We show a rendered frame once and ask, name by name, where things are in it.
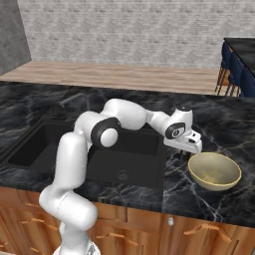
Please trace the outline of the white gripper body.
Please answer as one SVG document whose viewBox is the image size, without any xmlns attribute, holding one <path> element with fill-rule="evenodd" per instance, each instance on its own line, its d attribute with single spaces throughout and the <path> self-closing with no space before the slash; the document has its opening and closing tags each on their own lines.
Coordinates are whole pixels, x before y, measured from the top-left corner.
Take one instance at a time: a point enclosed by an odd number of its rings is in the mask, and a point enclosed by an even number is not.
<svg viewBox="0 0 255 255">
<path fill-rule="evenodd" d="M 190 143 L 185 141 L 177 141 L 176 139 L 163 139 L 163 143 L 166 146 L 174 147 L 180 150 L 185 150 L 191 153 L 201 153 L 202 152 L 202 141 L 199 140 L 196 143 Z"/>
</svg>

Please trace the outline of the yellow bowl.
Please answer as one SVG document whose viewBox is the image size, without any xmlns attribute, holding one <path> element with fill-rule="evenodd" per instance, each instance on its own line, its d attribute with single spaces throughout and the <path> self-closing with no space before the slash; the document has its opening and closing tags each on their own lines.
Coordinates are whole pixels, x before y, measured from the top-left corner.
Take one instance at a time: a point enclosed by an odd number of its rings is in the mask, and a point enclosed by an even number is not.
<svg viewBox="0 0 255 255">
<path fill-rule="evenodd" d="M 195 154 L 187 166 L 195 182 L 211 191 L 230 189 L 242 177 L 241 168 L 234 160 L 215 152 Z"/>
</svg>

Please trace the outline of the black sink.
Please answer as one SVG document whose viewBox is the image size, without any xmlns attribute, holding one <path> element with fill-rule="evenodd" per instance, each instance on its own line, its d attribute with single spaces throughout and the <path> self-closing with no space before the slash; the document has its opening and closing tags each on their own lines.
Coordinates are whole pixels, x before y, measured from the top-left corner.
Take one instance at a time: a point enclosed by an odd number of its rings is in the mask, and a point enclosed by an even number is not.
<svg viewBox="0 0 255 255">
<path fill-rule="evenodd" d="M 69 123 L 41 120 L 30 127 L 8 150 L 1 163 L 53 174 L 57 148 Z M 110 148 L 92 146 L 86 178 L 161 189 L 165 166 L 162 136 L 149 126 L 140 130 L 121 129 Z"/>
</svg>

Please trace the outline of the wooden cabinet door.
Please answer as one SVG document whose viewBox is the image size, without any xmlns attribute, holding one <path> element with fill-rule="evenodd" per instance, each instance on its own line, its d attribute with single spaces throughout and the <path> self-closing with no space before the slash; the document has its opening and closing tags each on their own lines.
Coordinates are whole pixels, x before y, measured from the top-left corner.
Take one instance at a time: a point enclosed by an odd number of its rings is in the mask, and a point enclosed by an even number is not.
<svg viewBox="0 0 255 255">
<path fill-rule="evenodd" d="M 60 222 L 53 216 L 6 207 L 0 207 L 0 214 L 18 246 L 19 255 L 53 255 L 61 245 Z M 45 220 L 56 226 L 58 231 L 51 230 L 42 223 L 21 223 L 21 220 L 32 217 Z"/>
<path fill-rule="evenodd" d="M 167 223 L 169 217 L 173 218 L 173 226 Z M 223 227 L 232 241 L 224 242 L 215 230 L 183 234 L 202 223 Z M 163 214 L 159 255 L 255 255 L 255 228 Z"/>
<path fill-rule="evenodd" d="M 159 235 L 96 224 L 89 230 L 101 255 L 158 255 Z"/>
</svg>

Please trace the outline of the blue bar stool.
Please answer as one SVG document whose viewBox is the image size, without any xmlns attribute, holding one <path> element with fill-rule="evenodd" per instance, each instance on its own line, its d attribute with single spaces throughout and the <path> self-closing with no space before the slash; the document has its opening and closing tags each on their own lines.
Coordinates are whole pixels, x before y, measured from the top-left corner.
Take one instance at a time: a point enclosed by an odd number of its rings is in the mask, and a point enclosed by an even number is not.
<svg viewBox="0 0 255 255">
<path fill-rule="evenodd" d="M 224 81 L 227 81 L 227 86 L 231 86 L 234 84 L 234 78 L 231 75 L 230 66 L 229 66 L 229 60 L 230 60 L 231 54 L 232 52 L 230 51 L 227 43 L 224 42 L 222 45 L 222 50 L 221 50 L 221 56 L 222 56 L 221 66 L 219 70 L 217 85 L 214 91 L 215 95 L 220 94 L 221 88 L 224 85 Z"/>
<path fill-rule="evenodd" d="M 232 85 L 230 95 L 233 95 L 234 91 L 239 91 L 240 89 L 240 77 L 242 70 L 244 69 L 244 64 L 239 60 L 235 53 L 232 53 L 229 59 L 229 67 L 229 83 Z"/>
<path fill-rule="evenodd" d="M 240 87 L 244 97 L 255 98 L 255 77 L 244 67 L 240 76 Z"/>
</svg>

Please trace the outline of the black tap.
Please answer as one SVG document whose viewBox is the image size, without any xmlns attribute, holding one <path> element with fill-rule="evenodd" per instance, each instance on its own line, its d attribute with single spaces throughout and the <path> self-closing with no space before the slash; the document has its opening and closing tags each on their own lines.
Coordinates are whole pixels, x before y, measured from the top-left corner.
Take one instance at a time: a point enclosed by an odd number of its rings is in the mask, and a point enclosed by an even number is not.
<svg viewBox="0 0 255 255">
<path fill-rule="evenodd" d="M 78 94 L 75 94 L 75 95 L 72 95 L 60 102 L 58 102 L 58 105 L 61 107 L 61 108 L 64 108 L 64 107 L 67 107 L 69 104 L 73 104 L 77 101 L 80 101 L 81 99 L 83 99 L 85 97 L 85 95 L 83 93 L 78 93 Z"/>
</svg>

